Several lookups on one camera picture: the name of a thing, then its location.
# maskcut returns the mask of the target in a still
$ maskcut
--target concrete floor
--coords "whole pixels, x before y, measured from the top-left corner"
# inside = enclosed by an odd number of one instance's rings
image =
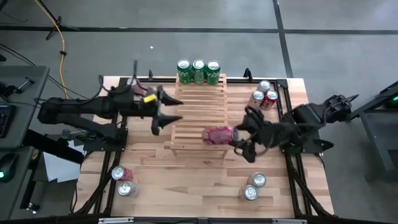
[[[52,0],[45,1],[55,15],[71,26],[151,28],[251,28],[276,29],[272,0]],[[395,0],[279,0],[285,29],[398,29]],[[11,1],[4,11],[29,21],[23,26],[50,26],[33,1]],[[0,14],[0,24],[14,23]],[[64,76],[67,87],[85,96],[98,89],[98,75],[130,75],[132,59],[138,59],[139,75],[151,69],[155,75],[174,75],[180,58],[215,58],[222,71],[240,77],[249,67],[256,77],[286,77],[278,34],[64,32],[67,45]],[[61,41],[46,32],[0,31],[6,44],[37,65],[51,68],[58,79]],[[360,94],[354,108],[379,90],[397,81],[397,35],[297,35],[287,34],[294,77],[304,78],[310,101],[322,102],[333,94]],[[23,65],[8,56],[0,65]],[[52,83],[43,98],[63,96]],[[56,133],[62,125],[37,120],[31,128]],[[360,120],[332,124],[320,131],[335,143],[325,153],[326,176],[338,216],[362,220],[398,222],[398,185],[367,183],[364,174],[375,169],[373,149]],[[38,190],[42,210],[37,216],[68,213],[74,184],[49,184]],[[59,191],[63,199],[57,198]],[[17,212],[14,218],[28,214]]]

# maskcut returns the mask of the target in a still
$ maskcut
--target green soda can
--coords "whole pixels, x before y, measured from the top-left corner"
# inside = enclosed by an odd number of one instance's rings
[[[177,70],[180,83],[188,84],[191,82],[191,63],[189,60],[179,60],[177,63]]]
[[[202,84],[206,81],[206,64],[202,59],[196,59],[192,63],[193,82]]]
[[[216,60],[211,60],[207,63],[206,67],[206,76],[207,76],[207,83],[209,85],[215,85],[218,83],[218,79],[220,77],[220,63]]]

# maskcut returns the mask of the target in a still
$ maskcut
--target white paper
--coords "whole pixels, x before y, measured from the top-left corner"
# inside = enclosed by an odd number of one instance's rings
[[[68,143],[70,148],[85,154],[83,151],[84,145],[75,146],[73,141],[69,141]],[[57,182],[60,183],[79,178],[80,164],[58,158],[48,153],[44,153],[44,161],[49,181],[57,179]]]

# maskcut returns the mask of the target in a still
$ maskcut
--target wooden table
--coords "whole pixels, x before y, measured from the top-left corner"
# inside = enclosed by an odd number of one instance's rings
[[[105,77],[104,85],[117,86],[120,77]],[[288,79],[293,108],[308,103],[304,80]],[[174,96],[175,84],[163,83],[165,90]],[[257,84],[228,84],[228,124],[237,125],[244,116],[244,106]],[[162,112],[173,114],[175,107],[163,107]],[[276,106],[265,111],[266,119],[279,122]],[[94,117],[98,123],[109,120]],[[129,118],[129,137],[121,165],[131,169],[134,182],[141,186],[137,198],[114,194],[112,216],[129,217],[239,217],[239,218],[292,218],[292,199],[285,159],[278,147],[248,163],[242,157],[228,151],[224,159],[175,157],[170,150],[172,125],[152,136],[150,118]],[[94,152],[81,167],[78,180],[79,209],[97,187],[104,152]],[[330,213],[330,200],[325,171],[319,158],[302,155],[308,188]],[[268,177],[265,188],[259,190],[259,198],[248,202],[238,199],[239,189],[246,185],[249,175],[263,172]],[[303,198],[297,187],[300,208],[304,211]],[[104,191],[101,210],[104,208],[108,188]]]

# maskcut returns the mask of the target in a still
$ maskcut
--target soda can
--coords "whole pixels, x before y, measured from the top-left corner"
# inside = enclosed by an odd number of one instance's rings
[[[248,106],[253,107],[254,109],[258,109],[261,106],[262,101],[264,100],[264,93],[261,91],[255,91],[248,102]]]
[[[271,83],[267,80],[263,80],[259,83],[257,90],[266,94],[269,90],[271,90]]]
[[[133,176],[131,170],[117,166],[112,170],[112,178],[118,181],[132,181]]]
[[[139,194],[139,186],[131,181],[121,182],[118,187],[119,195],[123,197],[131,196],[137,197]]]
[[[180,83],[188,84],[191,82],[191,62],[189,60],[179,60],[177,63],[177,70]]]
[[[274,103],[276,102],[276,99],[278,99],[278,93],[276,93],[274,90],[269,90],[264,97],[264,101],[261,103],[261,109],[271,109],[272,105],[274,105]]]
[[[192,63],[193,82],[202,84],[206,81],[206,64],[202,59],[196,59]]]
[[[258,197],[257,189],[253,185],[246,185],[239,191],[239,197],[243,200],[255,200]]]
[[[220,63],[216,60],[211,60],[207,63],[206,79],[209,85],[215,85],[218,83],[218,79],[220,78],[220,70]]]
[[[139,87],[139,80],[136,78],[129,78],[126,84],[131,87],[131,91],[135,95],[145,96],[147,94],[145,90]]]
[[[228,144],[239,139],[239,132],[231,126],[207,127],[202,132],[202,140],[205,144]]]
[[[253,185],[257,188],[263,187],[266,184],[267,177],[261,172],[256,172],[248,178],[248,185]]]

